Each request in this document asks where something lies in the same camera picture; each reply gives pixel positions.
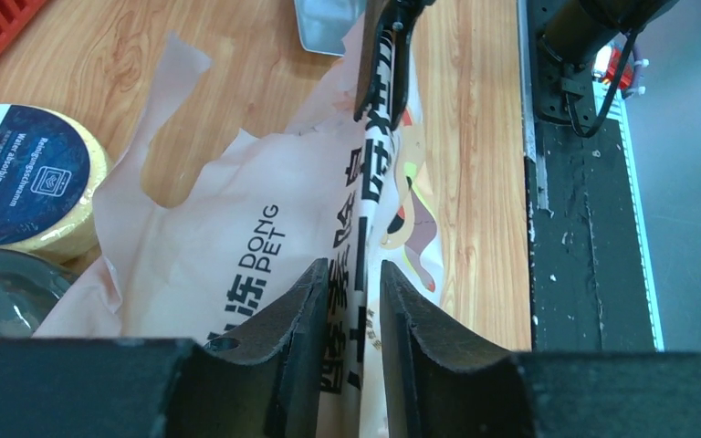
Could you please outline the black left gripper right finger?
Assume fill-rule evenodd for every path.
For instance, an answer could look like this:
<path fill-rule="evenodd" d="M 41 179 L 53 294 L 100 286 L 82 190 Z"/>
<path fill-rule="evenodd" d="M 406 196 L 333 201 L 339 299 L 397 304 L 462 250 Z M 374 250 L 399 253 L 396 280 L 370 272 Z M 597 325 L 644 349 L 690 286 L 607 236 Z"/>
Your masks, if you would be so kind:
<path fill-rule="evenodd" d="M 382 262 L 382 364 L 392 437 L 532 437 L 513 352 L 429 301 Z"/>

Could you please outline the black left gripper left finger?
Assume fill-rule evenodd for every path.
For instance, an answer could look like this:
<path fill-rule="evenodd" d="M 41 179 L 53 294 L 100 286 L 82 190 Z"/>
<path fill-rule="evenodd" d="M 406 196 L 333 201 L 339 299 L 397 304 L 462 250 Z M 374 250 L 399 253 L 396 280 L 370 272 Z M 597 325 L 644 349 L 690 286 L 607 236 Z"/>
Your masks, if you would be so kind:
<path fill-rule="evenodd" d="M 252 318 L 183 359 L 171 437 L 313 437 L 326 343 L 329 263 L 315 260 Z"/>

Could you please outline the pink cat litter bag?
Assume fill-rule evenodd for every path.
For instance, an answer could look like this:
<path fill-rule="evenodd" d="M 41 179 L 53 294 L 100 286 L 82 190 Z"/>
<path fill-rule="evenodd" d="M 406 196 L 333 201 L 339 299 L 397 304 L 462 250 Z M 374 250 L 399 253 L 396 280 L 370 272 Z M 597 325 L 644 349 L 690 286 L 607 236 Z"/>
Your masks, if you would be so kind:
<path fill-rule="evenodd" d="M 329 263 L 318 437 L 390 435 L 383 387 L 380 277 L 394 262 L 438 303 L 443 258 L 424 164 L 411 57 L 396 130 L 380 109 L 354 119 L 363 19 L 345 54 L 287 128 L 240 131 L 165 208 L 141 188 L 157 130 L 209 68 L 171 37 L 129 148 L 93 196 L 102 249 L 37 330 L 40 337 L 191 338 L 205 343 L 279 297 L 316 259 Z"/>

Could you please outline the silver metal scoop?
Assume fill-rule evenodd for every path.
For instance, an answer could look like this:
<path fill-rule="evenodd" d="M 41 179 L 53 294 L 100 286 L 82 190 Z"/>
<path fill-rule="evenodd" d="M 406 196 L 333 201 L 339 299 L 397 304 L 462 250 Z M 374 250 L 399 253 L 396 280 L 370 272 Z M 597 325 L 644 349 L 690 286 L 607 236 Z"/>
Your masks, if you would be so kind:
<path fill-rule="evenodd" d="M 366 8 L 365 0 L 295 0 L 298 37 L 311 53 L 341 57 L 342 39 Z"/>

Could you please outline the black bag clip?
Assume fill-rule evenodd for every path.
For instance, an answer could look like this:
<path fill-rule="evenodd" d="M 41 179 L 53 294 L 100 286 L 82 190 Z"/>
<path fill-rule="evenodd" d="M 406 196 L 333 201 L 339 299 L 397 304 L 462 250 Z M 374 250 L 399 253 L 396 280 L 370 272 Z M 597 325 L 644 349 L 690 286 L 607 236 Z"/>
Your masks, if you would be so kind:
<path fill-rule="evenodd" d="M 411 43 L 415 24 L 434 0 L 368 1 L 363 18 L 354 119 L 375 110 L 390 129 L 402 120 L 409 93 Z"/>

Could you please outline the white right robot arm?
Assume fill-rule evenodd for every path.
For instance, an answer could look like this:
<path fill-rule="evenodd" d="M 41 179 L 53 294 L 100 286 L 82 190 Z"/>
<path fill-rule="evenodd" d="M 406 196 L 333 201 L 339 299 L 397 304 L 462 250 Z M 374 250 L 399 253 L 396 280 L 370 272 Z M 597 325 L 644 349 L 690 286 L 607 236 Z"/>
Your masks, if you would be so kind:
<path fill-rule="evenodd" d="M 543 28 L 541 44 L 557 61 L 581 65 L 619 34 L 639 35 L 677 0 L 570 0 Z"/>

